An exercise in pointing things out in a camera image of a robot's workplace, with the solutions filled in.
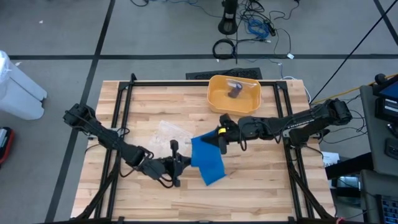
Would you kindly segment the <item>white trash bin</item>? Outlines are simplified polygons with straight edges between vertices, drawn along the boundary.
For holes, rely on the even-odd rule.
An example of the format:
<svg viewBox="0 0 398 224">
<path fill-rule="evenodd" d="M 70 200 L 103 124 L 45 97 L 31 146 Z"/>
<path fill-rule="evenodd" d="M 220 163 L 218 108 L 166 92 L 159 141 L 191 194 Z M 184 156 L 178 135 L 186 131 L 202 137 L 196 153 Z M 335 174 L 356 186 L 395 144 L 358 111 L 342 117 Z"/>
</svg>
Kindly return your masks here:
<svg viewBox="0 0 398 224">
<path fill-rule="evenodd" d="M 47 91 L 14 65 L 0 50 L 0 110 L 24 120 L 43 117 Z"/>
</svg>

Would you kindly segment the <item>dark blue elastic bandage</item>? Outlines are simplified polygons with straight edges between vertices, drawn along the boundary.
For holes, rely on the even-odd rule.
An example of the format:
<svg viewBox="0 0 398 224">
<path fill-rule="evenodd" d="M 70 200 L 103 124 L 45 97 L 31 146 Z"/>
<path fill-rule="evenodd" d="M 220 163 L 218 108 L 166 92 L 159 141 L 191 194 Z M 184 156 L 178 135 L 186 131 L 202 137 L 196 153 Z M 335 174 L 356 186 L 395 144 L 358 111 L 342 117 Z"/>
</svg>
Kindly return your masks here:
<svg viewBox="0 0 398 224">
<path fill-rule="evenodd" d="M 243 90 L 243 85 L 241 83 L 229 83 L 231 90 L 228 92 L 230 98 L 237 98 L 240 92 Z"/>
</svg>

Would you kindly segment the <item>black keyboard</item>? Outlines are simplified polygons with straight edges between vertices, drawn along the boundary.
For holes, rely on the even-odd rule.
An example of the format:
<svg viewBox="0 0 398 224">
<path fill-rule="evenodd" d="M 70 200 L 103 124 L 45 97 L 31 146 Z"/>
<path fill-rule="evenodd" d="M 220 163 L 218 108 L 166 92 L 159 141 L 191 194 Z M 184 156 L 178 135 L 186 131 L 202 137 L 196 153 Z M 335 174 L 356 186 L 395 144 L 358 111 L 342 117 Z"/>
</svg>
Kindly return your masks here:
<svg viewBox="0 0 398 224">
<path fill-rule="evenodd" d="M 262 73 L 260 68 L 232 68 L 229 70 L 192 72 L 192 73 L 186 73 L 185 77 L 187 80 L 209 80 L 211 77 L 215 75 L 226 75 L 231 77 L 262 80 Z"/>
</svg>

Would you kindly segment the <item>yellow plastic bin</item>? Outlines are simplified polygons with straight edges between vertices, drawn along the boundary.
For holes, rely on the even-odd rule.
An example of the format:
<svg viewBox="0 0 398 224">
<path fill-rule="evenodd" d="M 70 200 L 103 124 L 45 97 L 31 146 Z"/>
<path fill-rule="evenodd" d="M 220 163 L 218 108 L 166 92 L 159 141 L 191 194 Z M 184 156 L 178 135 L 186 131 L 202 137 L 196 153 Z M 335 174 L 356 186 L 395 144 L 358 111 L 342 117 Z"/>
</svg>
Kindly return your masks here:
<svg viewBox="0 0 398 224">
<path fill-rule="evenodd" d="M 249 94 L 243 94 L 238 98 L 230 98 L 228 92 L 230 87 L 227 79 L 242 80 L 255 84 Z M 238 116 L 253 114 L 261 105 L 261 85 L 257 80 L 249 78 L 231 77 L 226 75 L 215 75 L 210 78 L 207 91 L 207 100 L 210 109 L 215 113 L 229 113 Z"/>
</svg>

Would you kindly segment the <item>black monitor device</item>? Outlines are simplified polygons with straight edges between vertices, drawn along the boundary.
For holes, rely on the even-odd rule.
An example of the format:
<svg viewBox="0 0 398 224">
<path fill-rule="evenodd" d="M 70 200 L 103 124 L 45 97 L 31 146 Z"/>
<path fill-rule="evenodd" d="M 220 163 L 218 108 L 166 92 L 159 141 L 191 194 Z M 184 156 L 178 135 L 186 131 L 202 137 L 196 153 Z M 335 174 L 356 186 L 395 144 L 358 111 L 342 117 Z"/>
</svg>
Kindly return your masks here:
<svg viewBox="0 0 398 224">
<path fill-rule="evenodd" d="M 398 75 L 373 86 L 375 117 L 398 123 Z"/>
</svg>

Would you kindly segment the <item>keypad with blue keys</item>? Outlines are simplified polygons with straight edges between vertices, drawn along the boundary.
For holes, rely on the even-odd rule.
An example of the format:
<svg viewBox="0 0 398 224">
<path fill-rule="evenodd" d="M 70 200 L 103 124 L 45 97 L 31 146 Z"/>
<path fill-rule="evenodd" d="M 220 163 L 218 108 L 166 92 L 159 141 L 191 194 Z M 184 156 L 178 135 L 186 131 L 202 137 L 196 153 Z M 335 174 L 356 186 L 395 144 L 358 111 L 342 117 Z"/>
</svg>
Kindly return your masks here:
<svg viewBox="0 0 398 224">
<path fill-rule="evenodd" d="M 381 224 L 398 224 L 398 197 L 376 195 Z"/>
</svg>

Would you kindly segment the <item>silver metal box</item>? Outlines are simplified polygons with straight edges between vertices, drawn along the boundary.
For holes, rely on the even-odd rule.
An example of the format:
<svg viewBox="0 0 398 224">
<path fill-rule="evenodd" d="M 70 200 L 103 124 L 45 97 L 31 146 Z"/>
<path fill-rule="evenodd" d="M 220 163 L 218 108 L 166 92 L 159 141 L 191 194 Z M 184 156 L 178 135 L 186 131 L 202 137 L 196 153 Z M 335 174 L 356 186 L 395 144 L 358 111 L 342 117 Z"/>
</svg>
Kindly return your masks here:
<svg viewBox="0 0 398 224">
<path fill-rule="evenodd" d="M 342 176 L 337 178 L 337 186 L 345 188 L 361 188 L 360 178 L 357 176 Z"/>
</svg>

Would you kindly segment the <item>black stand base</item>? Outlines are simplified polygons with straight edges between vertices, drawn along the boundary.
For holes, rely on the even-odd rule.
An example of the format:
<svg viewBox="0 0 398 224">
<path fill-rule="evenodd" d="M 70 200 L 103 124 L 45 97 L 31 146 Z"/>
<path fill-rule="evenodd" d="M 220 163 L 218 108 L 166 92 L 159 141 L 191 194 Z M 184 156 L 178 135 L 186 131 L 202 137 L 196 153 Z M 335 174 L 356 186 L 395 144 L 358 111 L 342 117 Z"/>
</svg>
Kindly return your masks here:
<svg viewBox="0 0 398 224">
<path fill-rule="evenodd" d="M 221 21 L 218 24 L 218 30 L 224 35 L 235 34 L 238 29 L 236 23 L 238 0 L 223 0 L 222 6 L 224 7 L 224 11 Z"/>
</svg>

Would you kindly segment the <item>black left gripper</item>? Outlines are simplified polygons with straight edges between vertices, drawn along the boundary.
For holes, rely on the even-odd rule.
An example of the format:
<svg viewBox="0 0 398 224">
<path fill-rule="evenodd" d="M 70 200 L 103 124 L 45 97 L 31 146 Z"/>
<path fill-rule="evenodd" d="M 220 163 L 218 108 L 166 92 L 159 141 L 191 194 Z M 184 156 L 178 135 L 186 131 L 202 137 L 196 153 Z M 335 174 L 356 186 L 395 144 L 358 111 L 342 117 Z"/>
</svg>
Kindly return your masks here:
<svg viewBox="0 0 398 224">
<path fill-rule="evenodd" d="M 182 170 L 184 170 L 190 166 L 191 158 L 182 156 L 183 164 L 181 163 L 181 156 L 177 152 L 179 149 L 178 141 L 176 141 L 174 139 L 170 141 L 170 148 L 172 150 L 172 155 L 165 159 L 166 174 L 170 178 L 166 179 L 165 177 L 161 177 L 161 179 L 166 182 L 171 182 L 172 187 L 179 187 L 179 186 L 181 186 L 181 181 L 178 177 L 182 173 Z"/>
</svg>

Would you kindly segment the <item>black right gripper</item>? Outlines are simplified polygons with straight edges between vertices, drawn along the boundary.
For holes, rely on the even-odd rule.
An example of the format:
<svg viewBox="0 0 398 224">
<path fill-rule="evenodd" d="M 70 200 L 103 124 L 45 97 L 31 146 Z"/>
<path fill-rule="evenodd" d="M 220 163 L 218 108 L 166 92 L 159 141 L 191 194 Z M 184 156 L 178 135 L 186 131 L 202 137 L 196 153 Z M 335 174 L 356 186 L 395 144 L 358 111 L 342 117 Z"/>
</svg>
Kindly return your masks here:
<svg viewBox="0 0 398 224">
<path fill-rule="evenodd" d="M 203 136 L 201 139 L 207 144 L 212 146 L 219 146 L 221 154 L 227 153 L 227 145 L 231 142 L 238 142 L 241 149 L 246 151 L 247 143 L 243 138 L 241 129 L 229 116 L 228 113 L 220 116 L 220 128 L 226 128 L 226 132 L 223 134 L 212 134 Z"/>
</svg>

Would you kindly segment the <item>red and black case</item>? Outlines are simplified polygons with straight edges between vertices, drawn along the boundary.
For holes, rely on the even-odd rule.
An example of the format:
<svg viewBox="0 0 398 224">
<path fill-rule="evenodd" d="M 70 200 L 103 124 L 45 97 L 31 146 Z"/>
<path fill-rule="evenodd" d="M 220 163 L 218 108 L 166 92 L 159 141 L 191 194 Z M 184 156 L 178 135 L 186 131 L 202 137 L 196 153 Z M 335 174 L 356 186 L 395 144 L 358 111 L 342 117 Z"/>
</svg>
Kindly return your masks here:
<svg viewBox="0 0 398 224">
<path fill-rule="evenodd" d="M 9 127 L 0 128 L 0 167 L 10 155 L 15 132 Z"/>
</svg>

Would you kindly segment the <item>bright blue elastic bandage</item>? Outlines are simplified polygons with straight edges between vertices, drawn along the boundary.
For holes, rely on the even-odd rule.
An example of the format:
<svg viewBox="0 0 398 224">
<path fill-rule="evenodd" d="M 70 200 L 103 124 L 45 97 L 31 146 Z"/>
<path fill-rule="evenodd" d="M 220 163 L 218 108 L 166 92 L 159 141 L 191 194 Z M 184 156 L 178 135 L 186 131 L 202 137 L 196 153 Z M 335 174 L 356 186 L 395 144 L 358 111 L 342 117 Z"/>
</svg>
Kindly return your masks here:
<svg viewBox="0 0 398 224">
<path fill-rule="evenodd" d="M 199 168 L 204 183 L 209 186 L 226 174 L 219 147 L 205 142 L 203 138 L 206 137 L 215 137 L 218 141 L 216 131 L 192 138 L 191 166 Z"/>
</svg>

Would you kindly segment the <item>black metal table frame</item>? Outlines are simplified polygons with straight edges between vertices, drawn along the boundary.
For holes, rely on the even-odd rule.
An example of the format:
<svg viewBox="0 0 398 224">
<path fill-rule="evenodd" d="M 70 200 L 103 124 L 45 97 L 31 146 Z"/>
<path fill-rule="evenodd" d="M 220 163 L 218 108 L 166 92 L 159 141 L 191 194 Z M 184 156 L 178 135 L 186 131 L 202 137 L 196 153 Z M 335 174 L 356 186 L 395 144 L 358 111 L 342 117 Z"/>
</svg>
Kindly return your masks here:
<svg viewBox="0 0 398 224">
<path fill-rule="evenodd" d="M 204 81 L 137 81 L 129 96 L 126 141 L 149 150 L 149 141 L 159 123 L 170 122 L 199 136 L 212 131 L 219 114 L 208 107 Z M 325 211 L 335 212 L 326 172 L 315 140 L 300 154 L 286 150 L 281 142 L 261 139 L 248 142 L 246 151 L 231 143 L 223 156 L 226 176 L 207 186 L 196 167 L 180 177 L 181 186 L 165 188 L 151 178 L 121 166 L 115 194 L 106 192 L 101 217 L 143 222 L 285 222 L 289 217 L 307 217 L 310 207 L 298 185 L 292 185 L 287 158 L 302 164 L 308 186 Z"/>
</svg>

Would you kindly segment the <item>grey equipment cart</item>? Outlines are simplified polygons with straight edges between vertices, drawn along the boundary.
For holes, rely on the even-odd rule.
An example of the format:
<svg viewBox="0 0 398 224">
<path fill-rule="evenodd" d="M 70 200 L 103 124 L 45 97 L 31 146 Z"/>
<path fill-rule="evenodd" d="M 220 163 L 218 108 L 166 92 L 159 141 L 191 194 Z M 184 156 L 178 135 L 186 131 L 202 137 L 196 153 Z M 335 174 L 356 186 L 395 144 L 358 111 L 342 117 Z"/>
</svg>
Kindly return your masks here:
<svg viewBox="0 0 398 224">
<path fill-rule="evenodd" d="M 360 95 L 374 170 L 381 174 L 398 176 L 398 159 L 385 153 L 387 140 L 392 139 L 392 143 L 398 147 L 398 138 L 387 128 L 389 122 L 375 117 L 377 97 L 373 95 L 372 87 L 361 86 Z"/>
</svg>

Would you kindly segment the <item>white paper box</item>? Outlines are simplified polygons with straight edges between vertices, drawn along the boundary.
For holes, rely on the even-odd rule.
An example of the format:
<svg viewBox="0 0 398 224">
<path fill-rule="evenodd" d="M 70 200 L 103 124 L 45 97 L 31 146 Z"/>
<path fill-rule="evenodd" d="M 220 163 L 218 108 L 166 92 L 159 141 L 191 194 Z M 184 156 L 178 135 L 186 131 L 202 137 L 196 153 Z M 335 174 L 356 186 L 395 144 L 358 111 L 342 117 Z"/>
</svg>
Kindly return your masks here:
<svg viewBox="0 0 398 224">
<path fill-rule="evenodd" d="M 335 152 L 322 152 L 323 166 L 328 167 L 337 164 L 340 160 L 340 155 Z"/>
</svg>

